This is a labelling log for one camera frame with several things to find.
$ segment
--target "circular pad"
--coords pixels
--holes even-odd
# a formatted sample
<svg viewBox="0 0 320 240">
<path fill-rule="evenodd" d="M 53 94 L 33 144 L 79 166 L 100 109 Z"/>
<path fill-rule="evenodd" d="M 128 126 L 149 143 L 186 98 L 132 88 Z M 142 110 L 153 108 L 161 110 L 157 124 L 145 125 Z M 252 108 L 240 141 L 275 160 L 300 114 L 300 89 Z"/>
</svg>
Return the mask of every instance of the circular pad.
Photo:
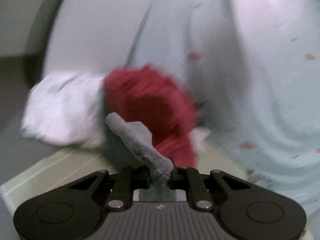
<svg viewBox="0 0 320 240">
<path fill-rule="evenodd" d="M 283 217 L 283 210 L 272 202 L 255 202 L 247 207 L 247 215 L 260 223 L 275 223 Z"/>
<path fill-rule="evenodd" d="M 73 216 L 74 208 L 63 202 L 48 203 L 40 207 L 37 217 L 44 223 L 63 223 Z"/>
<path fill-rule="evenodd" d="M 32 240 L 86 238 L 101 220 L 99 206 L 82 192 L 40 195 L 19 206 L 13 217 L 19 235 Z"/>
<path fill-rule="evenodd" d="M 299 239 L 306 215 L 298 203 L 273 192 L 245 191 L 231 195 L 219 210 L 231 235 L 246 240 Z"/>
</svg>

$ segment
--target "metal screw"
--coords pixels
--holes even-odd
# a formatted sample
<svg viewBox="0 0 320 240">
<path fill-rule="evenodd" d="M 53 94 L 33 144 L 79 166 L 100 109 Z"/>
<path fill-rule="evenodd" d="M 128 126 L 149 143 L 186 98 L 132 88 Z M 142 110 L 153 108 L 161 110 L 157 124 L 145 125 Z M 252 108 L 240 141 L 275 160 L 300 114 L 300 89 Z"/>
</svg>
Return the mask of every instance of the metal screw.
<svg viewBox="0 0 320 240">
<path fill-rule="evenodd" d="M 208 208 L 212 207 L 212 203 L 208 200 L 199 200 L 197 202 L 196 206 L 198 208 L 208 209 Z"/>
<path fill-rule="evenodd" d="M 123 201 L 114 199 L 108 202 L 108 206 L 112 208 L 122 208 L 124 206 Z"/>
</svg>

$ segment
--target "white fabric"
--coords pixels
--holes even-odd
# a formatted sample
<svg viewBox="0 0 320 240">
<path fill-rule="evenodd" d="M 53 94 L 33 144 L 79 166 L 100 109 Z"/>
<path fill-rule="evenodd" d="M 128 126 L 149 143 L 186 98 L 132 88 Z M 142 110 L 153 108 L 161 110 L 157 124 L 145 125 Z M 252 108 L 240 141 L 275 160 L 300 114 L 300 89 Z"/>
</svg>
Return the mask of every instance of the white fabric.
<svg viewBox="0 0 320 240">
<path fill-rule="evenodd" d="M 211 141 L 311 214 L 320 207 L 319 52 L 320 0 L 155 0 L 129 64 L 156 64 L 205 100 Z"/>
<path fill-rule="evenodd" d="M 103 78 L 67 72 L 46 76 L 28 95 L 21 134 L 57 146 L 99 147 L 105 140 Z"/>
</svg>

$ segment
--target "white towel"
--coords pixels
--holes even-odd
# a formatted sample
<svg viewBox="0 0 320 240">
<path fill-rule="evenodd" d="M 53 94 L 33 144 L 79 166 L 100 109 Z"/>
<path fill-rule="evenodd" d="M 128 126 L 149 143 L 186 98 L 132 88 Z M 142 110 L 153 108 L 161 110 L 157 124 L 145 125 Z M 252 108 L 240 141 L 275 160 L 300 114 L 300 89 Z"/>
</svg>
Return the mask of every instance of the white towel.
<svg viewBox="0 0 320 240">
<path fill-rule="evenodd" d="M 23 137 L 57 146 L 102 145 L 103 78 L 71 72 L 46 76 L 28 95 L 21 126 Z"/>
</svg>

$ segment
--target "red towel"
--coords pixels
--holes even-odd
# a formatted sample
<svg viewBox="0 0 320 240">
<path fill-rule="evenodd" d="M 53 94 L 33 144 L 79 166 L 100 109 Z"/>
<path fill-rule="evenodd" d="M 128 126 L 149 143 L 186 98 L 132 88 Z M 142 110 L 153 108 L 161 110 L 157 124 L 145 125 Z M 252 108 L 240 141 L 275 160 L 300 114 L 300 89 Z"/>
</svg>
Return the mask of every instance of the red towel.
<svg viewBox="0 0 320 240">
<path fill-rule="evenodd" d="M 196 166 L 188 134 L 197 123 L 187 93 L 168 76 L 146 65 L 119 68 L 104 80 L 106 104 L 126 122 L 142 122 L 152 133 L 153 146 L 176 166 Z"/>
</svg>

